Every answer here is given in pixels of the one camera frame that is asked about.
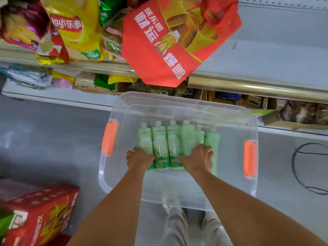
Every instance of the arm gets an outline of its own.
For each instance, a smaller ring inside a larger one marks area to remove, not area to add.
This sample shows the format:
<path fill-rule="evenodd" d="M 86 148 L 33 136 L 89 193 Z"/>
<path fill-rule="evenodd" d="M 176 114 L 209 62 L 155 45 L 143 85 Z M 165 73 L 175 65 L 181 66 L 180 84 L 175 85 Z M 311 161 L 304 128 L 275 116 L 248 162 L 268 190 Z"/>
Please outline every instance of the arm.
<path fill-rule="evenodd" d="M 211 174 L 212 156 L 211 147 L 200 144 L 178 160 L 202 188 L 234 246 L 327 246 L 290 217 Z"/>
<path fill-rule="evenodd" d="M 90 213 L 67 246 L 133 246 L 138 226 L 142 181 L 154 160 L 141 148 L 127 153 L 128 171 Z"/>

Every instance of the floor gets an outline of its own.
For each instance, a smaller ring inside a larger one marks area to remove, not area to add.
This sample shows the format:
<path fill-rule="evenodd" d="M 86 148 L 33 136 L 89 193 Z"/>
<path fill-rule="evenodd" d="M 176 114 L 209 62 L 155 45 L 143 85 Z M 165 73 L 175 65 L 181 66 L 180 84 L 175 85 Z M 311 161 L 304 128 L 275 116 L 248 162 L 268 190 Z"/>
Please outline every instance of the floor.
<path fill-rule="evenodd" d="M 81 187 L 68 233 L 73 233 L 104 198 L 98 184 L 100 149 L 109 112 L 70 107 L 0 95 L 0 175 L 29 182 L 69 182 Z M 328 196 L 303 189 L 291 171 L 291 156 L 303 143 L 313 142 L 259 134 L 257 198 L 279 209 L 328 242 Z M 328 153 L 309 146 L 304 152 Z M 299 177 L 328 189 L 324 155 L 297 155 Z M 142 202 L 135 245 L 158 245 L 166 212 L 161 205 Z M 190 245 L 199 245 L 199 212 L 189 213 Z"/>

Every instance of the plastic storage bin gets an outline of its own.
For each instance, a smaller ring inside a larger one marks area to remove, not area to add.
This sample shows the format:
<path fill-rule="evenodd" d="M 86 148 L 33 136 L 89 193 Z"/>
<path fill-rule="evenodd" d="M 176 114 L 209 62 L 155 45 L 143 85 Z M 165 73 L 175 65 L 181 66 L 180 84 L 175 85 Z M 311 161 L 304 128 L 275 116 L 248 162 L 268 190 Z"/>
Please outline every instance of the plastic storage bin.
<path fill-rule="evenodd" d="M 190 120 L 207 131 L 220 134 L 217 176 L 225 182 L 256 194 L 258 147 L 255 117 L 240 106 L 140 92 L 126 92 L 117 98 L 107 124 L 99 167 L 99 183 L 109 193 L 128 170 L 126 152 L 138 144 L 137 129 L 156 120 L 165 126 L 170 120 Z M 162 203 L 179 200 L 182 207 L 212 210 L 201 188 L 183 170 L 146 172 L 142 200 Z"/>

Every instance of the forearm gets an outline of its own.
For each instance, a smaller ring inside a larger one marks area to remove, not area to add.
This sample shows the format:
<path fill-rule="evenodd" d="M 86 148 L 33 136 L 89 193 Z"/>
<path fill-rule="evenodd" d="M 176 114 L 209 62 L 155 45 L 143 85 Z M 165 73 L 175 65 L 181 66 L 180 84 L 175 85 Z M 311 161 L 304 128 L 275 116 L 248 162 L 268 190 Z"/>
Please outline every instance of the forearm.
<path fill-rule="evenodd" d="M 207 171 L 193 174 L 234 246 L 327 245 L 290 217 Z"/>
<path fill-rule="evenodd" d="M 68 246 L 134 245 L 144 174 L 129 169 L 90 213 Z"/>

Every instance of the pegboard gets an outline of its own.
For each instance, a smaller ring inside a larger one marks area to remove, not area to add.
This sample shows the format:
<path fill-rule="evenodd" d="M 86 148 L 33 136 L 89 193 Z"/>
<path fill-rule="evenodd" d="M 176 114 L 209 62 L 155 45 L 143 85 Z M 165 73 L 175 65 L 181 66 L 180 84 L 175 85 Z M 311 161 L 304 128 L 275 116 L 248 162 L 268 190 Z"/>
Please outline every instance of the pegboard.
<path fill-rule="evenodd" d="M 276 8 L 328 11 L 328 0 L 239 0 L 245 5 L 263 5 Z"/>

